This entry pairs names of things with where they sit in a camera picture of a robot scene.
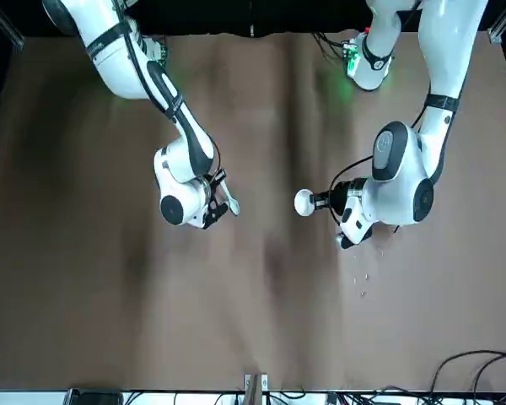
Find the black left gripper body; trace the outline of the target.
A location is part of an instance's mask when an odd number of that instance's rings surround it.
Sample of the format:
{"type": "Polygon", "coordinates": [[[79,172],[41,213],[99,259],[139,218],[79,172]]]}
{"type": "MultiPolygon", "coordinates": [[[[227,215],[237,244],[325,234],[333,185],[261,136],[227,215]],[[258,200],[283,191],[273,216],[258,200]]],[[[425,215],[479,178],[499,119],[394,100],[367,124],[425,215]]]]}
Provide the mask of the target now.
{"type": "Polygon", "coordinates": [[[354,188],[355,181],[339,181],[330,192],[330,205],[334,212],[345,212],[351,209],[348,204],[349,192],[354,188]]]}

